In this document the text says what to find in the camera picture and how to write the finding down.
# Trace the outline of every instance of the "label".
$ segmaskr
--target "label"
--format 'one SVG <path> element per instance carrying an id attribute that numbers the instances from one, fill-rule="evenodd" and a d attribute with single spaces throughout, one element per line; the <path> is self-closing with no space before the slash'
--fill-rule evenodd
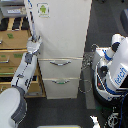
<path id="1" fill-rule="evenodd" d="M 20 14 L 20 9 L 7 10 L 8 14 Z"/>
<path id="2" fill-rule="evenodd" d="M 114 76 L 114 82 L 117 85 L 117 87 L 121 86 L 126 76 L 127 70 L 122 65 L 120 65 L 116 72 L 116 75 Z"/>
<path id="3" fill-rule="evenodd" d="M 8 33 L 7 35 L 8 35 L 9 39 L 13 39 L 14 38 L 12 33 Z"/>
<path id="4" fill-rule="evenodd" d="M 13 68 L 9 68 L 9 69 L 13 69 Z"/>
<path id="5" fill-rule="evenodd" d="M 14 55 L 14 58 L 22 58 L 23 54 L 22 53 L 19 53 L 19 54 L 13 54 Z"/>
<path id="6" fill-rule="evenodd" d="M 1 55 L 2 58 L 5 58 L 6 56 L 5 55 Z"/>

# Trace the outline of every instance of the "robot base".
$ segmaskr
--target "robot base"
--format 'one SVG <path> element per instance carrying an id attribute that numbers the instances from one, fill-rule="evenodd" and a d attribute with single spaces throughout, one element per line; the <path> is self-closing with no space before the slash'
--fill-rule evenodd
<path id="1" fill-rule="evenodd" d="M 93 85 L 93 94 L 94 97 L 96 98 L 96 100 L 103 106 L 106 107 L 113 107 L 113 106 L 117 106 L 120 102 L 120 100 L 118 98 L 113 98 L 111 101 L 106 100 L 104 97 L 102 97 L 99 94 L 99 90 L 98 90 L 98 84 L 100 83 L 98 76 L 95 76 L 95 72 L 92 70 L 92 85 Z"/>

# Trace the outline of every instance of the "black floor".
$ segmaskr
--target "black floor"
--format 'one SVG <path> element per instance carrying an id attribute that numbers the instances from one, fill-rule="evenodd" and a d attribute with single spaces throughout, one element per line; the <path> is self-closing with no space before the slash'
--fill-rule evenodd
<path id="1" fill-rule="evenodd" d="M 107 0 L 104 4 L 93 0 L 85 52 L 91 51 L 92 44 L 110 46 L 111 37 L 115 33 L 126 36 L 120 22 L 120 13 L 125 8 L 128 8 L 128 0 L 124 3 L 121 3 L 121 0 Z M 89 72 L 83 71 L 82 79 L 86 79 L 85 76 Z M 84 87 L 86 83 L 80 81 L 80 86 Z M 87 100 L 86 95 L 81 92 L 78 93 L 77 99 L 27 99 L 27 115 L 19 128 L 37 128 L 37 126 L 44 125 L 79 125 L 83 128 L 92 128 L 91 115 L 98 117 L 101 128 L 103 128 L 105 119 L 101 111 L 96 107 L 90 109 Z"/>

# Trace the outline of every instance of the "freezer drawer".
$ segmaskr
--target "freezer drawer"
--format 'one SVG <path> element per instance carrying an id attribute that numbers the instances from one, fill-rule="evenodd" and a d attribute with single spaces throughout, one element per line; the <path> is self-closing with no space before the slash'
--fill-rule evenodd
<path id="1" fill-rule="evenodd" d="M 58 60 L 40 60 L 39 66 L 42 78 L 76 78 L 80 77 L 81 59 L 58 59 Z"/>
<path id="2" fill-rule="evenodd" d="M 31 0 L 25 1 L 31 31 L 33 13 L 37 35 L 43 39 L 38 58 L 83 56 L 92 0 Z"/>
<path id="3" fill-rule="evenodd" d="M 44 79 L 47 99 L 77 98 L 79 79 Z"/>

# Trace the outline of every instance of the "refrigerator door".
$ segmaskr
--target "refrigerator door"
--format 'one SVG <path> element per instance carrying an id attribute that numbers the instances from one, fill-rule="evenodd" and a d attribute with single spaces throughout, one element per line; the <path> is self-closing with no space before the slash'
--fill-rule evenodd
<path id="1" fill-rule="evenodd" d="M 32 31 L 43 39 L 38 58 L 82 57 L 92 0 L 25 0 Z"/>

